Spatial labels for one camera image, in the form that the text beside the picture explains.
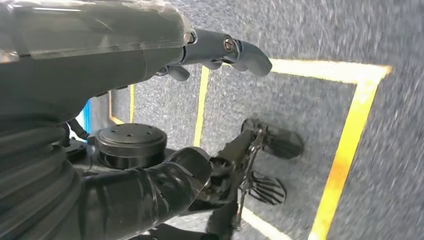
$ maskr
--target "yellow tape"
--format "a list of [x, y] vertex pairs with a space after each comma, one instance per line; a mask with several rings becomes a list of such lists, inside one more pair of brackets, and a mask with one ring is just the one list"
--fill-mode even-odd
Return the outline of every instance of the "yellow tape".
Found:
[[202, 138], [203, 118], [205, 114], [205, 101], [206, 101], [206, 92], [208, 91], [208, 81], [209, 81], [209, 69], [205, 66], [202, 66], [201, 76], [200, 76], [198, 105], [197, 105], [197, 120], [196, 120], [195, 129], [194, 129], [193, 146], [195, 147], [200, 147], [200, 141]]
[[308, 240], [327, 239], [355, 152], [367, 124], [377, 86], [390, 71], [388, 67], [373, 83], [364, 80], [356, 87]]
[[124, 124], [123, 121], [118, 118], [112, 116], [112, 91], [109, 91], [109, 119], [115, 124]]
[[134, 122], [134, 84], [129, 86], [129, 122]]

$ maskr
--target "robotic hand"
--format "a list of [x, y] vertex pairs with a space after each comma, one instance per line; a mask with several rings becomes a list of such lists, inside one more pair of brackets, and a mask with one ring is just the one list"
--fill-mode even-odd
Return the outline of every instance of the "robotic hand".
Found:
[[253, 159], [302, 151], [296, 134], [255, 120], [213, 158], [195, 147], [166, 155], [166, 134], [135, 123], [91, 133], [90, 146], [64, 141], [65, 123], [112, 89], [184, 81], [189, 64], [270, 72], [254, 45], [192, 29], [161, 0], [0, 0], [0, 63], [0, 240], [130, 239], [178, 215], [237, 210], [238, 188], [268, 203], [278, 189], [281, 202], [284, 188], [254, 174]]
[[161, 68], [157, 76], [169, 74], [177, 81], [185, 81], [190, 73], [183, 65], [203, 64], [210, 70], [216, 70], [223, 63], [241, 72], [249, 70], [260, 77], [266, 76], [273, 67], [268, 57], [253, 44], [233, 39], [228, 34], [194, 29], [181, 59]]

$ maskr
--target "white line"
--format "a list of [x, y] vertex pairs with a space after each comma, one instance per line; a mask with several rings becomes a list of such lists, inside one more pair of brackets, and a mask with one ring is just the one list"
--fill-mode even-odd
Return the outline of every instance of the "white line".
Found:
[[254, 227], [256, 230], [258, 230], [261, 234], [263, 234], [270, 240], [292, 240], [291, 237], [282, 233], [268, 222], [260, 219], [258, 216], [256, 216], [253, 212], [251, 212], [245, 207], [241, 212], [241, 217], [248, 224], [250, 224], [252, 227]]

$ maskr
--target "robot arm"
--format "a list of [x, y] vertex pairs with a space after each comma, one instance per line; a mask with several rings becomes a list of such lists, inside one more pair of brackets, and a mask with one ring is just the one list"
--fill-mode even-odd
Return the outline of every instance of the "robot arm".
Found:
[[259, 76], [272, 67], [253, 45], [191, 29], [161, 1], [2, 0], [0, 38], [2, 240], [128, 239], [186, 210], [211, 176], [202, 150], [80, 178], [56, 145], [57, 125], [109, 90], [184, 79], [183, 65]]

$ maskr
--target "yellow line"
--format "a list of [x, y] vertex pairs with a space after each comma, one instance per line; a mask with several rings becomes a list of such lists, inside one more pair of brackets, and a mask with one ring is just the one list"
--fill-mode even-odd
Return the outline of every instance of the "yellow line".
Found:
[[134, 84], [129, 86], [129, 122], [134, 122]]
[[118, 118], [112, 116], [112, 91], [109, 91], [109, 119], [115, 124], [124, 124], [123, 121]]
[[203, 129], [203, 117], [205, 113], [205, 100], [206, 92], [208, 90], [208, 81], [209, 81], [209, 69], [205, 66], [201, 68], [200, 76], [200, 90], [199, 90], [199, 100], [197, 106], [197, 120], [196, 127], [194, 129], [194, 142], [193, 146], [200, 147], [200, 141], [202, 138], [202, 129]]
[[391, 69], [387, 68], [379, 78], [368, 78], [370, 81], [360, 83], [356, 87], [308, 240], [327, 239], [349, 169], [367, 123], [377, 86], [390, 71]]
[[345, 84], [373, 83], [391, 68], [386, 65], [362, 64], [343, 61], [269, 59], [271, 72], [311, 77]]

